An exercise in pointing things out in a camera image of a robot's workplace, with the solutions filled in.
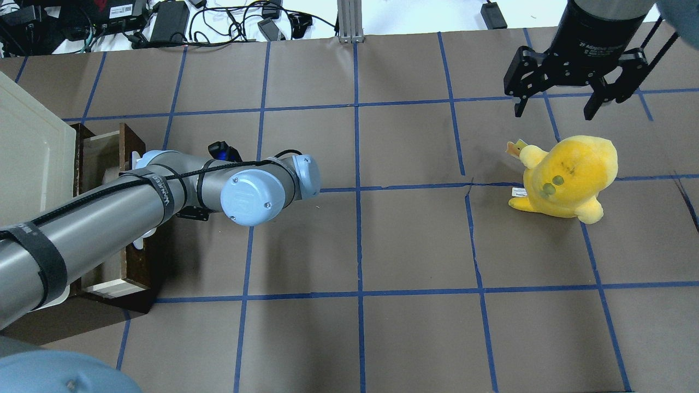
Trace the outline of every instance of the black power adapter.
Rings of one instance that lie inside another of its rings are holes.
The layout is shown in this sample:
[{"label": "black power adapter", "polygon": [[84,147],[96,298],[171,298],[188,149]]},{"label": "black power adapter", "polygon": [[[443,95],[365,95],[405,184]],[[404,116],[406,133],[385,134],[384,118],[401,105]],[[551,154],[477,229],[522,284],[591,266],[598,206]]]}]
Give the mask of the black power adapter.
[{"label": "black power adapter", "polygon": [[497,3],[487,3],[481,6],[481,15],[485,21],[485,25],[488,26],[488,30],[494,29],[507,29],[507,22],[503,17],[503,13],[500,12],[500,7]]}]

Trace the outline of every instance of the blue tape line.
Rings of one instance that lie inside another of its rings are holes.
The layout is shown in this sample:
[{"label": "blue tape line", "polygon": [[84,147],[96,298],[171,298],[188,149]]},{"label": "blue tape line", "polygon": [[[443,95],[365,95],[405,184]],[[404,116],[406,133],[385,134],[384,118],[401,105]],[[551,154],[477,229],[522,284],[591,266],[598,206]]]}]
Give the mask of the blue tape line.
[{"label": "blue tape line", "polygon": [[245,257],[245,279],[243,281],[243,296],[240,305],[240,326],[238,328],[238,350],[236,352],[236,373],[233,380],[233,392],[240,389],[240,367],[243,362],[243,337],[245,336],[245,316],[247,315],[247,291],[250,288],[250,261],[252,260],[252,238],[254,227],[247,232],[247,256]]},{"label": "blue tape line", "polygon": [[529,38],[529,30],[527,30],[526,27],[523,28],[522,30],[524,31],[524,39],[526,40],[526,45],[528,47],[534,49],[534,47],[531,45],[531,38]]},{"label": "blue tape line", "polygon": [[454,99],[454,102],[471,102],[471,101],[506,101],[512,99],[512,97],[498,96],[498,97],[466,97]]},{"label": "blue tape line", "polygon": [[646,111],[646,116],[648,117],[648,121],[652,122],[653,120],[653,114],[651,114],[650,108],[648,108],[648,104],[646,103],[646,98],[643,96],[643,91],[639,88],[636,90],[636,94],[638,94],[638,98],[641,100],[641,105],[643,105],[643,110]]},{"label": "blue tape line", "polygon": [[321,188],[320,192],[356,192],[355,187]]},{"label": "blue tape line", "polygon": [[619,366],[619,373],[621,374],[621,381],[624,383],[624,389],[627,392],[632,392],[631,384],[628,381],[628,376],[626,375],[626,366],[624,366],[624,359],[621,356],[621,350],[619,349],[619,341],[617,340],[617,333],[614,331],[614,323],[612,322],[612,314],[610,313],[609,306],[607,305],[607,296],[605,295],[605,290],[602,285],[602,279],[600,278],[600,272],[597,270],[597,261],[595,259],[595,254],[592,250],[592,242],[590,241],[590,236],[587,233],[587,226],[580,222],[580,228],[582,228],[582,235],[585,238],[585,246],[587,247],[587,254],[590,257],[590,265],[592,266],[592,272],[595,276],[595,282],[597,284],[597,292],[600,295],[600,300],[602,302],[602,310],[605,314],[605,319],[607,321],[607,328],[610,332],[610,338],[612,339],[612,347],[614,348],[614,355],[617,357],[617,365]]},{"label": "blue tape line", "polygon": [[307,106],[277,106],[274,108],[265,108],[267,112],[279,112],[281,110],[307,110],[307,109],[335,109],[335,108],[349,108],[354,106],[351,103],[334,103],[329,105],[307,105]]},{"label": "blue tape line", "polygon": [[127,340],[129,339],[129,328],[131,327],[131,314],[129,314],[129,311],[126,308],[122,308],[122,312],[124,313],[124,319],[126,322],[124,323],[124,333],[122,334],[122,344],[119,347],[119,357],[117,358],[117,370],[122,369],[122,363],[124,362],[124,353],[127,350]]},{"label": "blue tape line", "polygon": [[191,297],[162,297],[155,303],[199,303],[209,301],[241,301],[242,296],[191,296]]},{"label": "blue tape line", "polygon": [[27,65],[28,59],[29,59],[29,56],[24,56],[24,60],[22,60],[22,65],[20,66],[20,70],[17,71],[17,77],[15,78],[15,83],[20,82],[20,78],[22,77],[22,73],[24,73],[24,66]]},{"label": "blue tape line", "polygon": [[372,185],[362,187],[362,191],[380,191],[380,190],[419,190],[424,188],[460,188],[465,187],[469,183],[440,183],[440,184],[413,184],[413,185]]},{"label": "blue tape line", "polygon": [[619,182],[642,181],[642,180],[673,180],[673,179],[696,179],[699,178],[699,173],[687,173],[684,175],[656,175],[656,176],[626,176],[616,178]]},{"label": "blue tape line", "polygon": [[359,164],[359,58],[356,42],[352,46],[354,55],[354,186],[356,195],[356,288],[357,288],[357,327],[359,330],[359,390],[366,393],[366,361],[364,351],[364,274],[361,260],[361,177]]},{"label": "blue tape line", "polygon": [[559,127],[556,125],[556,118],[554,117],[554,112],[551,109],[551,102],[549,101],[549,95],[543,92],[544,103],[546,104],[546,111],[549,113],[549,120],[551,120],[551,127],[554,129],[554,137],[557,142],[561,141],[561,135],[559,134]]},{"label": "blue tape line", "polygon": [[182,49],[182,59],[180,60],[180,72],[177,75],[177,83],[175,84],[175,94],[173,95],[173,103],[170,105],[170,113],[175,112],[177,107],[177,97],[180,93],[180,83],[182,83],[182,73],[185,71],[185,62],[187,61],[187,46]]},{"label": "blue tape line", "polygon": [[[636,288],[682,288],[699,287],[699,281],[666,281],[657,283],[617,283],[602,284],[606,290],[629,290]],[[421,296],[442,294],[487,294],[522,293],[522,292],[562,292],[562,291],[592,291],[597,290],[596,284],[590,285],[543,285],[533,287],[484,287],[479,288],[440,288],[431,290],[373,290],[362,291],[362,296]],[[267,301],[283,299],[323,299],[323,298],[348,298],[359,296],[358,291],[348,292],[305,292],[292,294],[248,294],[248,301]],[[193,296],[193,297],[166,297],[160,298],[155,303],[205,303],[216,301],[242,301],[243,296]]]},{"label": "blue tape line", "polygon": [[699,287],[699,281],[666,281],[664,283],[621,283],[602,284],[606,290],[629,290],[634,288],[681,288]]},{"label": "blue tape line", "polygon": [[356,43],[352,44],[352,70],[354,72],[354,105],[359,104],[359,58],[357,57]]},{"label": "blue tape line", "polygon": [[459,124],[456,121],[456,108],[454,107],[454,92],[452,91],[452,77],[449,76],[449,64],[447,63],[447,53],[444,50],[444,41],[442,41],[442,32],[437,32],[439,40],[439,49],[442,53],[442,63],[444,64],[444,75],[447,78],[447,91],[449,92],[449,107],[452,110],[452,126],[454,128],[454,141],[456,142],[456,156],[459,160],[459,170],[462,176],[466,175],[463,170],[463,156],[461,154],[461,138],[459,137]]},{"label": "blue tape line", "polygon": [[116,120],[116,119],[141,119],[141,118],[146,118],[146,117],[168,117],[169,115],[170,115],[170,113],[146,113],[146,114],[135,114],[135,115],[88,116],[88,117],[85,117],[85,121]]},{"label": "blue tape line", "polygon": [[495,182],[495,183],[438,183],[438,184],[413,184],[413,185],[367,185],[361,187],[361,191],[384,191],[384,190],[420,190],[430,188],[460,188],[467,186],[477,187],[524,187],[522,183],[517,182]]},{"label": "blue tape line", "polygon": [[247,300],[249,301],[260,301],[260,300],[285,300],[285,299],[325,299],[329,297],[356,297],[359,293],[356,291],[351,292],[307,292],[300,294],[260,294],[260,295],[248,295]]},{"label": "blue tape line", "polygon": [[487,294],[505,294],[520,292],[559,292],[559,291],[589,291],[596,290],[597,285],[546,285],[541,287],[497,287],[484,288]]},{"label": "blue tape line", "polygon": [[168,114],[168,125],[165,128],[165,138],[163,139],[163,150],[168,148],[168,140],[170,139],[170,128],[173,125],[173,116],[177,107],[177,97],[180,93],[180,83],[182,82],[182,72],[185,70],[185,61],[187,59],[187,46],[182,50],[182,59],[180,60],[180,72],[177,75],[175,83],[175,94],[173,94],[173,103],[170,105],[170,113]]},{"label": "blue tape line", "polygon": [[699,92],[699,87],[692,87],[690,89],[643,90],[643,94],[696,93],[696,92]]},{"label": "blue tape line", "polygon": [[264,130],[264,113],[265,113],[265,102],[267,100],[267,77],[269,74],[269,52],[270,52],[271,42],[267,41],[267,49],[264,56],[264,77],[262,79],[262,99],[260,101],[260,122],[259,129],[257,132],[257,161],[261,159],[262,156],[262,132]]},{"label": "blue tape line", "polygon": [[189,110],[187,112],[175,112],[173,116],[197,116],[197,115],[221,115],[225,113],[250,113],[259,112],[259,108],[243,109],[219,109],[219,110]]},{"label": "blue tape line", "polygon": [[411,101],[385,101],[385,102],[356,102],[356,106],[392,106],[392,105],[418,105],[421,103],[447,103],[448,99],[418,99]]},{"label": "blue tape line", "polygon": [[85,104],[85,112],[82,113],[81,124],[85,123],[87,119],[87,113],[89,112],[89,107],[92,105],[92,99],[94,98],[94,93],[97,90],[97,83],[99,83],[99,77],[102,75],[102,69],[104,68],[104,62],[107,59],[107,52],[102,52],[102,60],[99,62],[99,68],[97,69],[97,74],[94,76],[94,82],[92,83],[92,90],[89,92],[89,97],[87,98],[87,103]]},{"label": "blue tape line", "polygon": [[440,294],[479,294],[478,288],[447,288],[443,290],[378,290],[365,291],[364,296],[419,296]]},{"label": "blue tape line", "polygon": [[498,377],[495,371],[495,358],[493,356],[493,343],[490,337],[490,323],[488,322],[488,309],[485,304],[485,291],[483,288],[483,277],[478,268],[478,258],[476,258],[476,243],[473,236],[473,214],[471,213],[470,196],[464,198],[466,203],[466,217],[468,218],[468,235],[471,242],[471,253],[473,254],[473,268],[476,272],[476,283],[480,295],[481,318],[483,319],[483,333],[485,335],[485,349],[488,354],[488,367],[490,369],[490,381],[493,386],[493,391],[498,393]]}]

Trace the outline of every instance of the black velcro strap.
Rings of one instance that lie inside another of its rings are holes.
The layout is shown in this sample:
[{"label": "black velcro strap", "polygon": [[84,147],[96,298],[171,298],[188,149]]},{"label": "black velcro strap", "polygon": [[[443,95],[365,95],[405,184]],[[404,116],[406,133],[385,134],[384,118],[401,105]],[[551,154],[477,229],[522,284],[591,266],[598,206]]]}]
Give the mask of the black velcro strap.
[{"label": "black velcro strap", "polygon": [[175,199],[173,197],[173,192],[170,190],[168,181],[164,176],[148,171],[145,168],[121,172],[119,173],[119,176],[136,176],[137,178],[150,181],[150,185],[158,193],[160,201],[163,203],[163,219],[160,220],[160,224],[169,220],[170,217],[175,214]]},{"label": "black velcro strap", "polygon": [[44,293],[34,310],[61,296],[68,285],[68,271],[63,256],[51,240],[31,221],[4,227],[2,231],[11,234],[39,266]]},{"label": "black velcro strap", "polygon": [[[151,164],[151,165],[160,166],[161,168],[165,168],[168,171],[172,172],[173,175],[179,175],[179,173],[177,171],[175,171],[174,169],[172,169],[171,167],[169,167],[167,165],[163,165],[163,164]],[[179,180],[180,184],[182,185],[182,191],[185,193],[185,202],[186,202],[189,199],[189,195],[187,194],[187,186],[185,185],[185,180],[182,178],[178,178],[177,180]]]}]

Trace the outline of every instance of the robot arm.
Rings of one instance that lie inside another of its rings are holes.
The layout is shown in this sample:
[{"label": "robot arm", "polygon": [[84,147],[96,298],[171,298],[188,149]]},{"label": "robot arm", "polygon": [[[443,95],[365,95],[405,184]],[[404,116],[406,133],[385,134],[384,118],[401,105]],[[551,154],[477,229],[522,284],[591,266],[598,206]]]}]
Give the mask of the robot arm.
[{"label": "robot arm", "polygon": [[[621,103],[631,97],[679,36],[675,33],[670,37],[651,62],[646,59],[644,47],[655,28],[640,48],[625,51],[655,2],[568,0],[550,48],[539,53],[521,46],[512,59],[504,87],[505,94],[515,101],[514,115],[521,117],[529,97],[555,85],[592,86],[593,94],[584,108],[586,120],[591,120],[602,105],[612,100]],[[658,3],[668,22],[697,48],[698,6],[696,0]],[[621,67],[621,75],[613,83],[607,82],[605,76],[616,67]]]},{"label": "robot arm", "polygon": [[320,191],[308,155],[226,162],[154,150],[135,167],[30,222],[0,228],[0,329],[183,208],[254,226]]}]

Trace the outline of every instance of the electronic device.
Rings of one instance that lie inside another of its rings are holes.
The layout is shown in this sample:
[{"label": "electronic device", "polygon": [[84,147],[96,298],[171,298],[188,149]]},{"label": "electronic device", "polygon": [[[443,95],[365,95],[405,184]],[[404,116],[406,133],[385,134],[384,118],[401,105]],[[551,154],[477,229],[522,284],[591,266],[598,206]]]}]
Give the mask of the electronic device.
[{"label": "electronic device", "polygon": [[274,24],[272,19],[263,19],[257,22],[257,26],[259,26],[262,35],[267,39],[267,41],[283,41],[287,39],[287,37],[285,37],[279,30],[279,27]]},{"label": "electronic device", "polygon": [[93,24],[96,35],[142,29],[150,13],[146,0],[81,0],[61,7],[58,22],[70,41],[84,40]]},{"label": "electronic device", "polygon": [[57,19],[40,6],[27,6],[0,15],[0,42],[5,56],[50,55],[65,38]]},{"label": "electronic device", "polygon": [[195,8],[201,8],[206,5],[206,0],[189,0],[189,3]]},{"label": "electronic device", "polygon": [[155,24],[150,34],[150,41],[173,42],[180,45],[185,38],[185,28],[189,19],[189,7],[184,1],[161,1],[153,8],[156,11]]},{"label": "electronic device", "polygon": [[487,2],[481,6],[481,16],[488,30],[507,29],[507,22],[496,2]]},{"label": "electronic device", "polygon": [[278,19],[282,0],[269,0],[269,5],[262,7],[262,18]]}]

